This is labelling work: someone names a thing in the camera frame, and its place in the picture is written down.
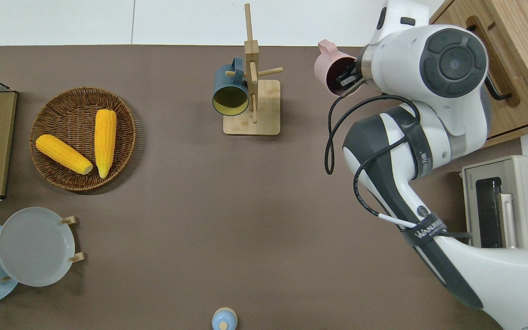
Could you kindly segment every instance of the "pink mug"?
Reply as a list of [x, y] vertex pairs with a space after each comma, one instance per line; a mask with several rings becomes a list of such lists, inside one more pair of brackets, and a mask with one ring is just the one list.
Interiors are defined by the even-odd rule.
[[336, 44], [323, 39], [318, 43], [321, 55], [315, 61], [315, 77], [324, 84], [329, 92], [335, 95], [344, 94], [344, 90], [336, 81], [336, 78], [341, 75], [346, 67], [356, 60], [344, 52], [337, 50]]

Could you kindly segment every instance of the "dark blue mug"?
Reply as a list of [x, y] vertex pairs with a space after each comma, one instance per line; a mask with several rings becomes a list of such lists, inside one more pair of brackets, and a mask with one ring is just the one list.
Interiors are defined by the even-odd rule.
[[[228, 76], [226, 71], [235, 73]], [[243, 77], [243, 60], [234, 58], [231, 64], [222, 65], [215, 72], [212, 103], [224, 116], [236, 116], [248, 108], [248, 83]]]

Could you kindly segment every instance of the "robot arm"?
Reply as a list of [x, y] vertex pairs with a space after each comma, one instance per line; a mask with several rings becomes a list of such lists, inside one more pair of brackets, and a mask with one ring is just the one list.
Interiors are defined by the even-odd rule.
[[388, 215], [411, 223], [399, 225], [400, 232], [457, 299], [503, 328], [521, 330], [528, 327], [528, 251], [474, 248], [445, 236], [444, 223], [409, 185], [478, 150], [490, 129], [482, 42], [427, 20], [424, 6], [386, 2], [353, 72], [384, 94], [412, 100], [416, 109], [402, 104], [354, 123], [344, 157]]

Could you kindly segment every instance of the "black velcro strap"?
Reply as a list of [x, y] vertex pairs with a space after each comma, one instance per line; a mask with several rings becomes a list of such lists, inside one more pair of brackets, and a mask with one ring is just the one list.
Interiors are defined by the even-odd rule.
[[415, 160], [415, 176], [412, 179], [431, 173], [433, 169], [431, 148], [419, 121], [400, 106], [392, 107], [386, 113], [392, 117], [408, 138], [409, 147]]
[[423, 221], [409, 230], [402, 231], [402, 236], [412, 247], [421, 246], [446, 230], [446, 224], [435, 214], [430, 213]]

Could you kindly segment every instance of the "white floor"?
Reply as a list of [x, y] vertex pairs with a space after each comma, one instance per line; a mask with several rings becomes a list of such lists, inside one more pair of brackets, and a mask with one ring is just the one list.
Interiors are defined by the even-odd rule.
[[[443, 0], [415, 0], [433, 13]], [[262, 46], [338, 46], [369, 41], [380, 0], [251, 0]], [[243, 1], [0, 0], [0, 45], [243, 44]], [[528, 154], [528, 135], [522, 137]]]

